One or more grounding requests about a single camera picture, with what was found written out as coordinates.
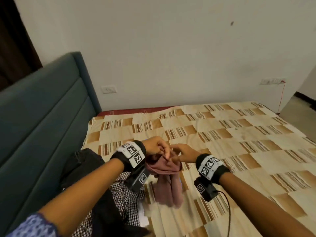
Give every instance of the white wall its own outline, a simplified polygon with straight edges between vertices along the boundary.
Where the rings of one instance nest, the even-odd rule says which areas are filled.
[[[82,52],[103,110],[255,100],[276,112],[282,85],[260,80],[287,78],[283,107],[316,65],[316,0],[15,1],[43,64]]]
[[[298,92],[316,100],[316,67],[310,72]]]

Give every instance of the tiled floor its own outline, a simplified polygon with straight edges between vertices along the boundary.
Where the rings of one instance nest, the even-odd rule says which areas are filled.
[[[310,104],[293,96],[281,111],[280,117],[316,142],[316,111]]]

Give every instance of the folded pink clothing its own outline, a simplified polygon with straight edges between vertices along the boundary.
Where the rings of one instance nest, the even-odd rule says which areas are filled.
[[[179,176],[182,165],[180,162],[175,164],[168,161],[162,156],[158,157],[159,159],[156,162],[153,162],[155,158],[157,158],[155,155],[153,158],[149,158],[145,162],[145,166],[150,174],[158,176],[157,183],[154,185],[156,202],[179,208],[183,203],[182,185]]]

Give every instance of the white wall socket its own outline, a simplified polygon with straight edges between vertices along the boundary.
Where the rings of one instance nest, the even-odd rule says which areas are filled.
[[[110,85],[110,86],[101,86],[103,94],[111,94],[111,93],[116,93],[116,87],[115,85]]]
[[[278,85],[282,81],[286,82],[286,78],[271,78],[271,79],[262,79],[260,85]]]

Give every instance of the bed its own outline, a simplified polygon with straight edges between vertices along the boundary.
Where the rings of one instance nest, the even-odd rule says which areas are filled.
[[[256,102],[101,112],[80,53],[69,53],[0,93],[0,235],[56,194],[65,160],[90,148],[108,161],[130,140],[160,135],[212,153],[253,188],[316,233],[316,144]],[[194,164],[180,173],[179,209],[155,202],[150,176],[142,205],[152,236],[227,235],[221,196],[207,203],[193,185]],[[230,236],[260,236],[230,198]]]

